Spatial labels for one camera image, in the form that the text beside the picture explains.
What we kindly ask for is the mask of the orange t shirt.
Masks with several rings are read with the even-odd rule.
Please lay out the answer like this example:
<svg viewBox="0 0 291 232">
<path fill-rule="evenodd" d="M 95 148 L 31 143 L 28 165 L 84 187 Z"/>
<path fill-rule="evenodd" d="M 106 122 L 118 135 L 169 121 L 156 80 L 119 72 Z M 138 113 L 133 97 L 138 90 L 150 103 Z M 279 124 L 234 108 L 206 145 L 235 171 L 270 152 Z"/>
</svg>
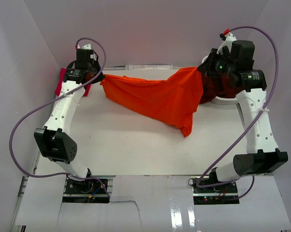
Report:
<svg viewBox="0 0 291 232">
<path fill-rule="evenodd" d="M 202 74 L 196 67 L 181 68 L 167 80 L 107 74 L 100 84 L 114 103 L 173 126 L 184 137 L 191 134 L 203 95 Z"/>
</svg>

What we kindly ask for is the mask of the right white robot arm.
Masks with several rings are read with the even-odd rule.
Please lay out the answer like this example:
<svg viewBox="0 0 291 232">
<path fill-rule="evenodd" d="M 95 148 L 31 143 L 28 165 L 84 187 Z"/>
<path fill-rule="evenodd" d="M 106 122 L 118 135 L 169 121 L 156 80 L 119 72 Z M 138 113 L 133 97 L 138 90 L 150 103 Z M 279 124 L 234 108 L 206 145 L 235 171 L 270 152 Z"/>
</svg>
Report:
<svg viewBox="0 0 291 232">
<path fill-rule="evenodd" d="M 288 161 L 288 153 L 280 151 L 271 130 L 265 75 L 253 68 L 254 43 L 237 40 L 230 32 L 220 34 L 220 38 L 220 47 L 213 48 L 197 69 L 211 78 L 226 77 L 231 87 L 243 89 L 236 100 L 247 146 L 245 154 L 211 169 L 208 185 L 215 193 L 242 177 L 270 174 Z"/>
</svg>

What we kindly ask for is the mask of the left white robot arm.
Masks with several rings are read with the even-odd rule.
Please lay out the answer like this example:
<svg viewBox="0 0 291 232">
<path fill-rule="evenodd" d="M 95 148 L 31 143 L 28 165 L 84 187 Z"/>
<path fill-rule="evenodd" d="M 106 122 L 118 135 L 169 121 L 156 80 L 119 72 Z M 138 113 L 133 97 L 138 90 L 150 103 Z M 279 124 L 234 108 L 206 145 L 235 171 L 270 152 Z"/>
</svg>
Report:
<svg viewBox="0 0 291 232">
<path fill-rule="evenodd" d="M 77 46 L 76 60 L 61 71 L 59 100 L 54 103 L 43 128 L 37 128 L 34 132 L 42 156 L 77 180 L 76 187 L 83 193 L 92 189 L 93 181 L 88 178 L 90 170 L 76 157 L 78 146 L 69 135 L 70 126 L 81 97 L 91 84 L 103 80 L 100 69 L 98 55 L 91 44 Z"/>
</svg>

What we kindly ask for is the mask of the folded pink t shirt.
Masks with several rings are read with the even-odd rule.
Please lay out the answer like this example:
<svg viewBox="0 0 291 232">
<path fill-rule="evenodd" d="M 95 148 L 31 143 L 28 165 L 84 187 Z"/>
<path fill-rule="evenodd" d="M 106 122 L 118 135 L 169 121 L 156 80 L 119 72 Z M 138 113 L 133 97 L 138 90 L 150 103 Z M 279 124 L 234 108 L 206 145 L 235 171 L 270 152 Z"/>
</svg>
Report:
<svg viewBox="0 0 291 232">
<path fill-rule="evenodd" d="M 55 95 L 56 96 L 59 96 L 60 93 L 61 93 L 61 87 L 62 87 L 62 82 L 64 80 L 64 74 L 65 74 L 65 72 L 66 72 L 66 68 L 61 68 L 60 69 L 59 81 L 58 81 L 57 87 L 55 89 Z M 84 97 L 87 97 L 88 96 L 90 88 L 91 88 L 90 85 L 87 85 L 85 87 L 85 93 L 83 94 Z"/>
</svg>

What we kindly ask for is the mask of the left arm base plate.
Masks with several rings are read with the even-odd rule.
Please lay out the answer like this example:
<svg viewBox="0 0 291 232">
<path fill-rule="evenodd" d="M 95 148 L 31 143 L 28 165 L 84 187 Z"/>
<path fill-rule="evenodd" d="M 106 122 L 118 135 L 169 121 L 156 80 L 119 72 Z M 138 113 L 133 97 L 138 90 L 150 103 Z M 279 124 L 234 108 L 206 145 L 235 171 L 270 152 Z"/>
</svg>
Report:
<svg viewBox="0 0 291 232">
<path fill-rule="evenodd" d="M 108 188 L 108 179 L 100 179 L 102 184 L 97 180 L 77 181 L 66 179 L 65 194 L 80 195 L 80 194 L 105 194 L 105 188 Z"/>
</svg>

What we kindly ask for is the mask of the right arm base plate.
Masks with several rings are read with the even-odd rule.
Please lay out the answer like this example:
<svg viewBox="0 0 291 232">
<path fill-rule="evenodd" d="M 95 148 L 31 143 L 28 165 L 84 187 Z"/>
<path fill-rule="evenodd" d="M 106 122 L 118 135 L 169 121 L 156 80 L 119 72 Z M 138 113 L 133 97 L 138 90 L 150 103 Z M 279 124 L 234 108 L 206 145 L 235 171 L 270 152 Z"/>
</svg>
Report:
<svg viewBox="0 0 291 232">
<path fill-rule="evenodd" d="M 199 188 L 197 183 L 198 177 L 191 177 L 188 180 L 188 185 L 193 187 L 193 193 L 215 193 L 215 194 L 223 194 L 223 193 L 237 193 L 237 187 L 235 183 L 209 187 L 209 188 Z"/>
</svg>

